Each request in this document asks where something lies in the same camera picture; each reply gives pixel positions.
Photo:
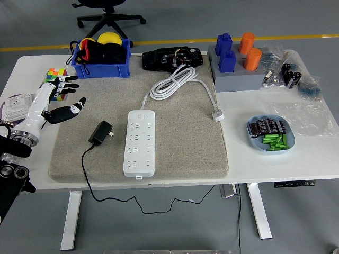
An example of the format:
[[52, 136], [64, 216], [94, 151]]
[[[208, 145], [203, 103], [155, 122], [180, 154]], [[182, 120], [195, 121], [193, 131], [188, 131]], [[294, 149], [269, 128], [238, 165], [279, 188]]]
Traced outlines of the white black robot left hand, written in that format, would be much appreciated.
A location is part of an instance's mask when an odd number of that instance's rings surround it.
[[71, 106], [62, 106], [51, 111], [49, 104], [58, 95], [76, 92], [79, 85], [71, 81], [77, 79], [77, 76], [57, 76], [45, 82], [34, 94], [34, 100], [24, 121], [13, 128], [11, 137], [29, 136], [39, 139], [40, 130], [45, 121], [58, 124], [76, 117], [85, 105], [85, 97]]

